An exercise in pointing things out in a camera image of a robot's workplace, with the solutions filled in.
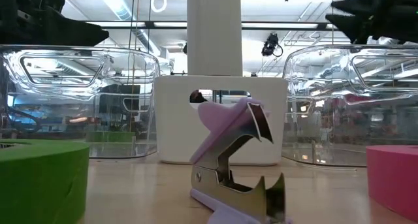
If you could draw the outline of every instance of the ceiling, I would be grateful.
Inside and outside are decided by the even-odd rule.
[[[167,0],[162,12],[151,9],[152,0],[124,0],[127,8],[139,21],[186,21],[187,0]],[[325,14],[337,13],[330,8],[332,0],[241,0],[243,22],[326,22]],[[155,7],[162,7],[162,0],[155,1]],[[83,21],[118,21],[120,18],[110,9],[105,0],[66,0],[63,15]],[[130,35],[129,29],[109,29],[110,38],[101,46],[124,48],[144,48],[139,39]],[[279,58],[263,57],[261,48],[271,32],[278,34],[283,47]],[[151,29],[145,34],[157,46],[168,48],[170,58],[182,58],[181,47],[187,42],[185,29]],[[349,44],[349,40],[339,31],[242,31],[243,68],[246,74],[257,72],[259,76],[279,76],[286,57],[296,50],[311,45]],[[186,70],[184,61],[181,67]]]

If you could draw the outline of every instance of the wooden surface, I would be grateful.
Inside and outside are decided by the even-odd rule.
[[[287,215],[295,224],[413,223],[370,201],[366,169],[310,168],[283,159],[276,167],[233,167],[236,182],[272,185],[285,174]],[[190,165],[90,161],[85,223],[199,224],[212,212],[189,196]]]

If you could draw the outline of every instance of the staple remover jaw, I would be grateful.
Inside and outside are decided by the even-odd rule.
[[[206,108],[217,108],[220,112],[227,110],[220,104],[208,104],[211,106]],[[191,196],[214,211],[210,224],[285,223],[283,174],[269,189],[265,187],[264,177],[251,188],[235,183],[229,168],[230,156],[250,139],[261,140],[263,137],[273,143],[261,103],[242,99],[228,111],[228,116],[217,127],[211,127],[214,124],[205,122],[201,116],[205,126],[212,130],[191,159],[194,164]]]

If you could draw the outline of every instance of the clear plastic container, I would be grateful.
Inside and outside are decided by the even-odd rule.
[[[316,46],[291,54],[283,155],[366,166],[366,146],[418,144],[417,46]]]
[[[1,138],[77,140],[90,156],[156,152],[158,60],[117,48],[0,46]]]

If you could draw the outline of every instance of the ceiling duct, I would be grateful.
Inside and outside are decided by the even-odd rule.
[[[103,0],[107,6],[112,10],[112,12],[122,21],[136,21],[137,18],[132,15],[131,10],[129,10],[129,6],[127,5],[125,0]],[[155,45],[154,42],[149,38],[148,34],[142,29],[135,29],[133,27],[131,31],[138,40],[142,43],[145,47],[146,51],[153,54],[154,56],[160,56],[161,51]]]

